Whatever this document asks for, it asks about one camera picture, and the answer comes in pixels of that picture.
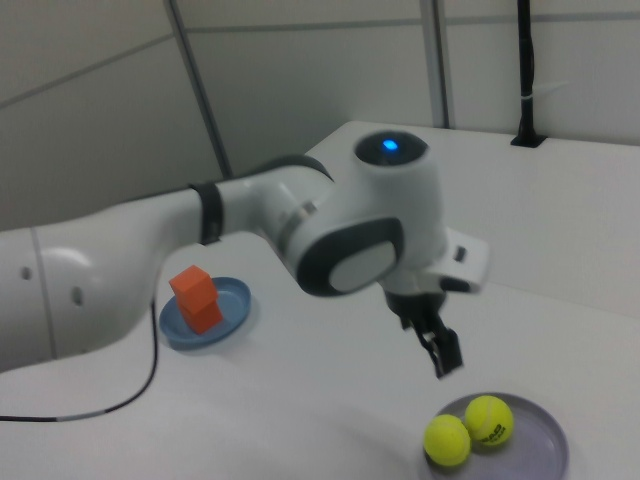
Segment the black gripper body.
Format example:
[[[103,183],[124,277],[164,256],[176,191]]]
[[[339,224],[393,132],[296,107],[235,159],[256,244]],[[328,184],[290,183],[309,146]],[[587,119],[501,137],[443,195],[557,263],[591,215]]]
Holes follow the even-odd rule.
[[[440,309],[447,297],[444,292],[400,295],[384,291],[384,295],[387,306],[402,325],[439,325],[442,322]]]

